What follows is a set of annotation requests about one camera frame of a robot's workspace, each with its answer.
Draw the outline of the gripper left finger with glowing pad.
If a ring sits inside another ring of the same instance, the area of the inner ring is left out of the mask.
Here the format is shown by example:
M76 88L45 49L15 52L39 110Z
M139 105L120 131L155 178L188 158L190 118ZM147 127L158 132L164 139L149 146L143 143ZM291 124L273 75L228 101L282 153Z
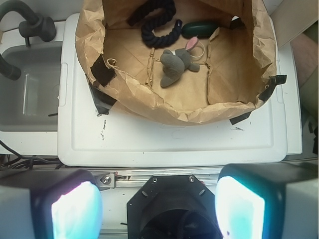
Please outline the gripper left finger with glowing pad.
M102 196L84 169L0 172L2 239L96 239Z

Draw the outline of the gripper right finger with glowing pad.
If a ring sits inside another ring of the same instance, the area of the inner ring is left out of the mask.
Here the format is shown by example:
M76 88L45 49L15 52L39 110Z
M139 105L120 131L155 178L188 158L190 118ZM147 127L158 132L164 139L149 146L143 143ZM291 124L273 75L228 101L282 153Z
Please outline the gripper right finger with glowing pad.
M317 163L227 164L215 211L226 239L317 239Z

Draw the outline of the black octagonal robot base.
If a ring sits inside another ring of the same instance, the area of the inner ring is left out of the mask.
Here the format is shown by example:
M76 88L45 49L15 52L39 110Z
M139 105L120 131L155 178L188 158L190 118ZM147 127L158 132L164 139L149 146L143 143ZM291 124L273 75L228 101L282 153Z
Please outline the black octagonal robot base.
M127 202L130 239L221 239L215 195L185 177L150 181Z

